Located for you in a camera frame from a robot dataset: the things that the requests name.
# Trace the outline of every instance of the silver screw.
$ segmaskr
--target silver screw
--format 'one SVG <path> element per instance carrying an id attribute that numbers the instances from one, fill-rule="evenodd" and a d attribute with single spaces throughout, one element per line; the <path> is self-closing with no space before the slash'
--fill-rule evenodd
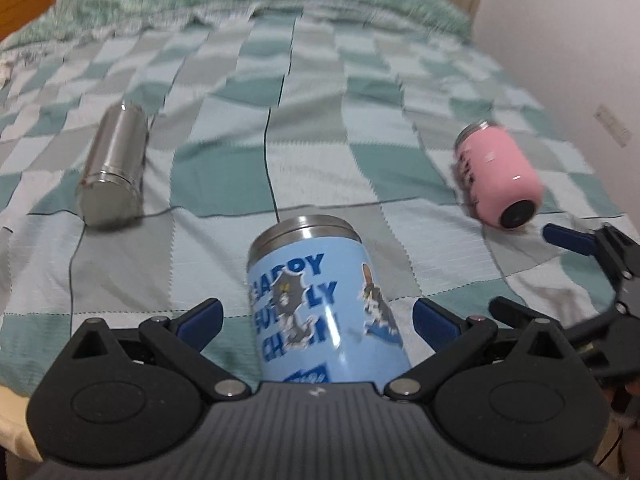
<path id="1" fill-rule="evenodd" d="M 244 393 L 246 386 L 243 382 L 238 381 L 237 379 L 225 379 L 216 383 L 213 389 L 217 394 L 224 397 L 237 397 Z"/>
<path id="2" fill-rule="evenodd" d="M 415 379 L 396 379 L 389 384 L 391 391 L 395 394 L 408 396 L 420 391 L 420 383 Z"/>

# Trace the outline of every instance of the patchwork fabric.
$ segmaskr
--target patchwork fabric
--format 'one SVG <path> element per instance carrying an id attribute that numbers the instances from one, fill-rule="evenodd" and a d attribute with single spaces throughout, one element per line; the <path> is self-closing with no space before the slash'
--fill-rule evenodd
<path id="1" fill-rule="evenodd" d="M 538 102 L 454 36 L 362 23 L 270 12 L 17 68 L 0 91 L 0 382 L 31 393 L 89 317 L 131 327 L 215 296 L 226 321 L 204 355 L 256 384 L 246 255 L 299 214 L 354 226 L 413 363 L 432 353 L 412 329 L 421 296 L 465 317 L 503 295 L 565 324 L 606 308 L 594 261 L 540 229 L 611 218 L 638 234 Z M 149 115 L 143 217 L 100 232 L 84 227 L 76 187 L 122 99 Z M 541 213 L 515 232 L 474 219 L 454 174 L 456 136 L 487 118 L 511 129 L 546 186 Z"/>

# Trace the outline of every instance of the pink thermos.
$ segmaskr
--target pink thermos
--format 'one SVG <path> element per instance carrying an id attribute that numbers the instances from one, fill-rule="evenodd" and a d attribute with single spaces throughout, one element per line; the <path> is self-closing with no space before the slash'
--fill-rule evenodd
<path id="1" fill-rule="evenodd" d="M 491 121 L 470 124 L 454 147 L 460 180 L 482 222 L 515 229 L 535 216 L 545 188 L 503 126 Z"/>

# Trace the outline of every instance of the bed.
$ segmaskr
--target bed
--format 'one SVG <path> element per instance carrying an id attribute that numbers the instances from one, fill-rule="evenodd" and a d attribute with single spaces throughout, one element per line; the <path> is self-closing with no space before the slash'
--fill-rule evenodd
<path id="1" fill-rule="evenodd" d="M 14 422 L 0 444 L 27 459 L 26 398 L 89 317 L 133 327 L 220 298 L 224 327 L 204 355 L 255 386 L 244 268 L 276 212 L 354 226 L 413 364 L 432 353 L 410 322 L 422 296 L 465 317 L 502 295 L 565 325 L 609 305 L 595 261 L 545 244 L 545 223 L 606 219 L 638 238 L 445 0 L 62 0 L 0 52 L 12 69 L 0 89 L 0 383 L 22 396 L 0 407 Z M 75 188 L 120 99 L 150 117 L 144 215 L 99 232 Z M 546 187 L 515 232 L 474 219 L 452 172 L 457 134 L 489 118 Z"/>

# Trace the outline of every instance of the wall switch plate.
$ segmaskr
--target wall switch plate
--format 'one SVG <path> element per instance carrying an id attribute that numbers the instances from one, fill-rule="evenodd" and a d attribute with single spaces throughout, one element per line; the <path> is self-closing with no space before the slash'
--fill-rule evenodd
<path id="1" fill-rule="evenodd" d="M 616 139 L 616 142 L 624 148 L 631 140 L 631 130 L 629 130 L 605 105 L 598 106 L 593 115 L 609 135 Z"/>

